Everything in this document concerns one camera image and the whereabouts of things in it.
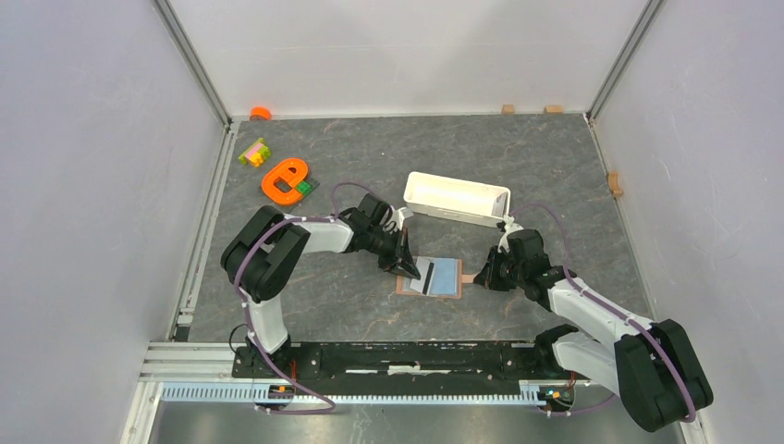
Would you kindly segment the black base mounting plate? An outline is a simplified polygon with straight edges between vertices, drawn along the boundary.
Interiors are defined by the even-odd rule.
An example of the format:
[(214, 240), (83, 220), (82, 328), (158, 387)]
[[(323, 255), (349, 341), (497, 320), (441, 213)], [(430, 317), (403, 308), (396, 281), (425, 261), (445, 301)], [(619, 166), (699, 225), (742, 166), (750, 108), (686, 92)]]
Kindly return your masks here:
[(299, 342), (272, 361), (326, 396), (512, 395), (522, 380), (585, 379), (546, 362), (527, 341)]

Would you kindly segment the brown leather card holder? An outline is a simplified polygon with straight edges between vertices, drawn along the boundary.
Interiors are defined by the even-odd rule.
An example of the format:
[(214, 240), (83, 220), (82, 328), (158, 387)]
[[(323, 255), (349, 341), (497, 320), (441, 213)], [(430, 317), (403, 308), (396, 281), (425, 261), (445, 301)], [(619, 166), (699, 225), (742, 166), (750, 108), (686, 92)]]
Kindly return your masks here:
[(421, 296), (437, 299), (460, 299), (464, 285), (471, 284), (476, 273), (466, 274), (463, 264), (457, 258), (429, 257), (435, 263), (435, 272), (431, 282), (430, 294), (421, 295), (408, 290), (409, 278), (398, 277), (396, 281), (396, 294)]

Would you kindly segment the white plastic tray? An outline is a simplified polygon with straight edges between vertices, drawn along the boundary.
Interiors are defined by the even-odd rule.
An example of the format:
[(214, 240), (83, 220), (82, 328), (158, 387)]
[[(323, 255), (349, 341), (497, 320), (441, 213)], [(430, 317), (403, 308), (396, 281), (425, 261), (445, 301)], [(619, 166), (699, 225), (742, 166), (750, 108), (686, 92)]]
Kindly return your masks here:
[(403, 200), (416, 214), (494, 228), (508, 214), (511, 191), (497, 185), (411, 172)]

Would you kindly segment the small wooden block right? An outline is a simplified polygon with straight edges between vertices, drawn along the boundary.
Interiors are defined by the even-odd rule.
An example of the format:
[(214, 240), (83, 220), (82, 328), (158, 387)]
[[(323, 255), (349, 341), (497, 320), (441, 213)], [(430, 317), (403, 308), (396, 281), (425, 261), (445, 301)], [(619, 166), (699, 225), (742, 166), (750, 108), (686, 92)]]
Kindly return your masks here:
[(545, 114), (563, 114), (564, 107), (562, 105), (546, 105), (544, 108)]

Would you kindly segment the colourful toy brick stack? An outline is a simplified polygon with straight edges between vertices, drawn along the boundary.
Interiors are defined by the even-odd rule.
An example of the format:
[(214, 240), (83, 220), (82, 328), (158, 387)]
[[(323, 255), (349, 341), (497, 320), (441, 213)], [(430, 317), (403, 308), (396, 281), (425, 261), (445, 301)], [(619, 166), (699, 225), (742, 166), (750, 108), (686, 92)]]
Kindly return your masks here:
[(271, 150), (264, 138), (254, 141), (244, 152), (238, 156), (242, 165), (250, 165), (258, 168), (264, 164), (271, 156)]

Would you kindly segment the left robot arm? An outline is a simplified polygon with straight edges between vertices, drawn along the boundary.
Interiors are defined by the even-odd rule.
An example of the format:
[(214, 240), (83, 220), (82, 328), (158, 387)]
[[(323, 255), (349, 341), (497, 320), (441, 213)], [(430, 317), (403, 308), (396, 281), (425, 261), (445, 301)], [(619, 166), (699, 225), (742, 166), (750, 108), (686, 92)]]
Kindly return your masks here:
[(368, 252), (379, 268), (405, 278), (421, 277), (413, 259), (406, 216), (371, 193), (335, 216), (293, 216), (271, 205), (261, 207), (225, 248), (220, 264), (246, 315), (255, 364), (267, 376), (289, 368), (280, 293), (307, 253)]

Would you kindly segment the orange letter-shaped plastic piece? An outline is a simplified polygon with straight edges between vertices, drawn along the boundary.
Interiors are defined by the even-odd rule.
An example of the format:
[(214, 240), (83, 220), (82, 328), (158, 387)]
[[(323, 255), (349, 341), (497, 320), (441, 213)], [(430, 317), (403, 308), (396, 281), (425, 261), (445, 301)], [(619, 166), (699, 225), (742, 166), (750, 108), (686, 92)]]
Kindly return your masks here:
[(290, 187), (309, 177), (310, 169), (300, 158), (288, 158), (273, 167), (261, 181), (261, 191), (274, 204), (287, 206), (291, 202)]

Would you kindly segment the curved wooden piece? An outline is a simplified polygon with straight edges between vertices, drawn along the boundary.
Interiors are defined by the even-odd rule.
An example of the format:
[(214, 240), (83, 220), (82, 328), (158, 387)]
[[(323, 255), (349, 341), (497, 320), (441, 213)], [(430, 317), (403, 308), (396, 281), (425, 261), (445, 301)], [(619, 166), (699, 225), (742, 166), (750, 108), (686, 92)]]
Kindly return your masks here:
[(620, 186), (618, 171), (608, 172), (606, 175), (606, 181), (610, 190), (610, 194), (614, 199), (618, 199), (623, 196), (624, 190)]

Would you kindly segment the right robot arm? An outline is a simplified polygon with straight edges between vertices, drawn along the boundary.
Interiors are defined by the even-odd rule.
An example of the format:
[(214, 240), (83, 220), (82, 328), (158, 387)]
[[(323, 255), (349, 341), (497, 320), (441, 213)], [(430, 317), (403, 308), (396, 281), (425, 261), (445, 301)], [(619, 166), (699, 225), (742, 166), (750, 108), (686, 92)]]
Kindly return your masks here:
[(691, 422), (713, 404), (714, 392), (681, 324), (638, 316), (596, 293), (572, 270), (552, 265), (539, 231), (505, 233), (473, 281), (487, 290), (522, 290), (528, 300), (567, 319), (536, 337), (536, 370), (546, 377), (568, 371), (590, 378), (619, 398), (642, 429)]

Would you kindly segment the orange round cap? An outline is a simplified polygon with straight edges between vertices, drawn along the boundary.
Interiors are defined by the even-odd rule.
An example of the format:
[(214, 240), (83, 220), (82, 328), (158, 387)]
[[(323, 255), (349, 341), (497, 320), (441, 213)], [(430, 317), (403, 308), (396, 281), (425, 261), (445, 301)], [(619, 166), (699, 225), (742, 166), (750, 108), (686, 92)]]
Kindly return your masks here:
[(249, 114), (249, 120), (251, 121), (270, 120), (271, 118), (272, 118), (272, 113), (263, 106), (253, 107)]

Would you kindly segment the green brick on dark plate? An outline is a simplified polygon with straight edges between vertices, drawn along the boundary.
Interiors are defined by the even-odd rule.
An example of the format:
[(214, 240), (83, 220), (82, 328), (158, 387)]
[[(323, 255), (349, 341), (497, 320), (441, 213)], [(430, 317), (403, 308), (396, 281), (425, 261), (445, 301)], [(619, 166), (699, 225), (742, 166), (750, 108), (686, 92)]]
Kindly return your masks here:
[(291, 202), (287, 205), (287, 209), (301, 206), (320, 185), (321, 183), (317, 179), (305, 179), (290, 187), (288, 194), (291, 194), (292, 197)]

